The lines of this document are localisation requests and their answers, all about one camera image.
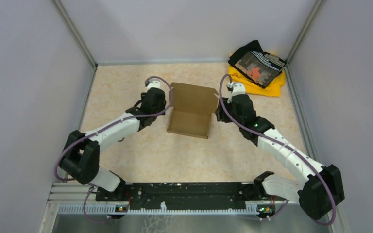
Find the brown cardboard box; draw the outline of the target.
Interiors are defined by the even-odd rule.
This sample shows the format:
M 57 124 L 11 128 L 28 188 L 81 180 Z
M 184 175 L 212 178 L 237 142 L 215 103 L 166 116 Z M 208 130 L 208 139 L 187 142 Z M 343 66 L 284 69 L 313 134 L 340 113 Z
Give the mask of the brown cardboard box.
M 212 115 L 218 102 L 218 91 L 212 87 L 171 83 L 172 110 L 167 132 L 208 139 Z

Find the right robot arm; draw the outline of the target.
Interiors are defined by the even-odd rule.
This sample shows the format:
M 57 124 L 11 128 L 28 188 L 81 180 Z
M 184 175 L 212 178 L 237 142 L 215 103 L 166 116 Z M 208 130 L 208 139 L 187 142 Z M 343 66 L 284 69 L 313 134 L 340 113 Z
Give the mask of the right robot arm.
M 335 221 L 336 206 L 345 199 L 340 170 L 325 166 L 287 141 L 267 119 L 257 116 L 246 94 L 221 97 L 216 109 L 217 121 L 235 123 L 242 136 L 268 152 L 286 168 L 293 179 L 265 171 L 254 179 L 254 194 L 260 200 L 270 196 L 285 198 L 300 205 L 314 221 L 331 213 L 329 224 Z

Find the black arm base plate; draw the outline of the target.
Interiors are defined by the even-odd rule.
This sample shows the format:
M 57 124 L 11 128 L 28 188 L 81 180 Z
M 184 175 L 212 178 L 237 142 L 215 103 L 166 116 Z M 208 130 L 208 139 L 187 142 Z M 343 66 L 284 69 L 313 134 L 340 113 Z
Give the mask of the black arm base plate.
M 117 191 L 96 191 L 96 201 L 128 201 L 131 210 L 244 210 L 247 203 L 270 205 L 283 198 L 262 194 L 253 182 L 127 183 Z

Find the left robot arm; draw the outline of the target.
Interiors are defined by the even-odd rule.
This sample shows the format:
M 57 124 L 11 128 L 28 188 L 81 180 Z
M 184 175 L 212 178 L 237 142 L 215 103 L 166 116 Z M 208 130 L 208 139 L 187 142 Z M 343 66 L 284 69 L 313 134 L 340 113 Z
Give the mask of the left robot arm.
M 141 94 L 141 99 L 118 119 L 95 130 L 75 130 L 68 136 L 57 167 L 80 184 L 91 184 L 107 191 L 115 201 L 126 195 L 125 181 L 100 166 L 100 154 L 125 137 L 150 126 L 166 107 L 165 92 L 157 87 Z

